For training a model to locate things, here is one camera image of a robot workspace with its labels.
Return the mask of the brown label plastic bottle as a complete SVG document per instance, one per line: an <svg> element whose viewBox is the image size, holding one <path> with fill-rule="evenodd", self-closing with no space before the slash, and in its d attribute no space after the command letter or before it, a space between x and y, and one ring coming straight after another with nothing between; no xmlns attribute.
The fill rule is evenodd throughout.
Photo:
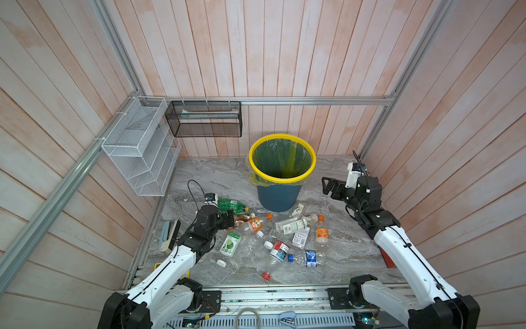
<svg viewBox="0 0 526 329"><path fill-rule="evenodd" d="M250 222L251 220L256 218L256 214L251 212L249 214L244 215L235 215L234 216L234 228L238 228L242 226L246 222Z"/></svg>

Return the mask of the green plastic bottle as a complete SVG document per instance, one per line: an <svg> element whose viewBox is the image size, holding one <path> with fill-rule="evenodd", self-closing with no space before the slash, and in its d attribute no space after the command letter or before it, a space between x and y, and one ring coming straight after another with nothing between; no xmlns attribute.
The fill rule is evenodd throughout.
<svg viewBox="0 0 526 329"><path fill-rule="evenodd" d="M242 215L249 212L249 207L245 206L238 200L229 198L219 198L218 207L223 212L233 211L235 215Z"/></svg>

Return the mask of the crushed clear bottle bird label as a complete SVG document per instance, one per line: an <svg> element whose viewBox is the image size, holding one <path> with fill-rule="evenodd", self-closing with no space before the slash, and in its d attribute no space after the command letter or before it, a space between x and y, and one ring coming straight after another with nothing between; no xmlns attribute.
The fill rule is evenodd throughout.
<svg viewBox="0 0 526 329"><path fill-rule="evenodd" d="M296 203L296 205L293 207L292 212L290 214L290 218L295 218L300 215L302 215L304 211L305 206L302 203Z"/></svg>

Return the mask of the clear bottle white cap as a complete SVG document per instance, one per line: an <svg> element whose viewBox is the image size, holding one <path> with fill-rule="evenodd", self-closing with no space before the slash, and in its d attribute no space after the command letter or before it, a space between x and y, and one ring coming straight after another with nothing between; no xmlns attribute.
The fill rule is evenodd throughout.
<svg viewBox="0 0 526 329"><path fill-rule="evenodd" d="M252 259L256 251L259 249L264 233L258 231L256 234L249 236L241 236L240 243L234 252L232 257L223 256L219 250L219 258L215 260L215 263L219 267L226 268L228 265L243 265L248 260Z"/></svg>

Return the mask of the clear bottle orange cap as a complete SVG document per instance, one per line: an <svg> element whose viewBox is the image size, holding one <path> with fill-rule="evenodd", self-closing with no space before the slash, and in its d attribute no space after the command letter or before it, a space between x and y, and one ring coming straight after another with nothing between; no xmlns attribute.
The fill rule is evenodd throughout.
<svg viewBox="0 0 526 329"><path fill-rule="evenodd" d="M315 247L318 251L326 250L330 242L330 235L325 218L319 215L315 227Z"/></svg>

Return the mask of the clear bottle white green label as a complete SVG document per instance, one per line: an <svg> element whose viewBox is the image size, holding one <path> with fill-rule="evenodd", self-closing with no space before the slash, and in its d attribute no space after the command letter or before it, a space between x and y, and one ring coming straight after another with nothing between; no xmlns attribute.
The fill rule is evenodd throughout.
<svg viewBox="0 0 526 329"><path fill-rule="evenodd" d="M308 226L318 222L319 216L316 214L311 214L308 216L299 215L297 217L292 217L290 219L277 222L275 224L275 229L282 234L293 234L301 230L305 230Z"/></svg>

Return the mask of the clear bottle white text label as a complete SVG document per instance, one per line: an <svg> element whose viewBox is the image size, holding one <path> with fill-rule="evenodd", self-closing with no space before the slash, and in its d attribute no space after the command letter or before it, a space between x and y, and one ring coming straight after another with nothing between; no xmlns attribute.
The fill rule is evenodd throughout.
<svg viewBox="0 0 526 329"><path fill-rule="evenodd" d="M293 235L292 246L297 249L304 249L310 233L310 227L299 230Z"/></svg>

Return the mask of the clear bottle red cap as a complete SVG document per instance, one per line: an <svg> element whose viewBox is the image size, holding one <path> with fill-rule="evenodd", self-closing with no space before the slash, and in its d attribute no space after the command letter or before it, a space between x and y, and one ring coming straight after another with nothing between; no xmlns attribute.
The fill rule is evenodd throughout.
<svg viewBox="0 0 526 329"><path fill-rule="evenodd" d="M267 270L261 270L255 267L239 267L230 276L234 283L240 285L267 285L271 283L271 276Z"/></svg>

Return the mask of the red blue label bottle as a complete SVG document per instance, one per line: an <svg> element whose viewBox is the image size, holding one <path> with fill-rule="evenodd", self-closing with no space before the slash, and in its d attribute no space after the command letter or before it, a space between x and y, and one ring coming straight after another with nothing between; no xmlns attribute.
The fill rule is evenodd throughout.
<svg viewBox="0 0 526 329"><path fill-rule="evenodd" d="M276 241L274 244L272 244L269 254L274 260L284 262L287 259L289 249L289 246L287 246L285 243Z"/></svg>

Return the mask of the blue label blue cap bottle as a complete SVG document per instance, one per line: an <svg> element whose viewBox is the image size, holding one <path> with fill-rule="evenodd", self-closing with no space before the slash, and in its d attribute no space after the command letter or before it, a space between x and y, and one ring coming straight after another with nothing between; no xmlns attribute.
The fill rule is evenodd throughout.
<svg viewBox="0 0 526 329"><path fill-rule="evenodd" d="M295 254L289 254L287 261L291 264L315 268L324 266L327 263L327 255L316 250L305 250Z"/></svg>

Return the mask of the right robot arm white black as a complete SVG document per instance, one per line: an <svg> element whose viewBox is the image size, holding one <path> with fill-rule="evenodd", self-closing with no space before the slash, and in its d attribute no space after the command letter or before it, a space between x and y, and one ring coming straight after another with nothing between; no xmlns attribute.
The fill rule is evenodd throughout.
<svg viewBox="0 0 526 329"><path fill-rule="evenodd" d="M382 208L377 178L360 176L354 185L322 179L323 193L345 203L348 214L389 256L414 296L405 297L370 274L349 281L347 302L355 308L377 306L407 328L476 328L480 306L463 296L429 264L401 227Z"/></svg>

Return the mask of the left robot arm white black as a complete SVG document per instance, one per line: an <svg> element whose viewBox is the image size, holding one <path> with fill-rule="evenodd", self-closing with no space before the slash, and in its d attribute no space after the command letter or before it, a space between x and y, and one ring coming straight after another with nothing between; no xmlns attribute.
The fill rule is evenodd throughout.
<svg viewBox="0 0 526 329"><path fill-rule="evenodd" d="M234 226L233 210L202 206L156 270L128 292L113 293L106 300L97 327L161 328L176 314L201 308L202 285L184 274L211 251L219 230Z"/></svg>

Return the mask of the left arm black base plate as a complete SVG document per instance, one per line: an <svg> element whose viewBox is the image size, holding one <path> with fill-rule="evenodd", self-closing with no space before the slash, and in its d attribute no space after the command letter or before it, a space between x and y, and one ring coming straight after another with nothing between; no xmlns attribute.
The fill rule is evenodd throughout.
<svg viewBox="0 0 526 329"><path fill-rule="evenodd" d="M182 313L218 313L221 310L221 297L220 290L198 292L192 298L190 306Z"/></svg>

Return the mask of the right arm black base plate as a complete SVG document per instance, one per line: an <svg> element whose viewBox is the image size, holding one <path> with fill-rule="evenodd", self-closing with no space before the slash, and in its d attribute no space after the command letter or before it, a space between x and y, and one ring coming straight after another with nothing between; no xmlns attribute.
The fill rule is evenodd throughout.
<svg viewBox="0 0 526 329"><path fill-rule="evenodd" d="M364 299L360 288L343 287L327 289L330 308L332 310L344 309L376 309L375 304L371 304Z"/></svg>

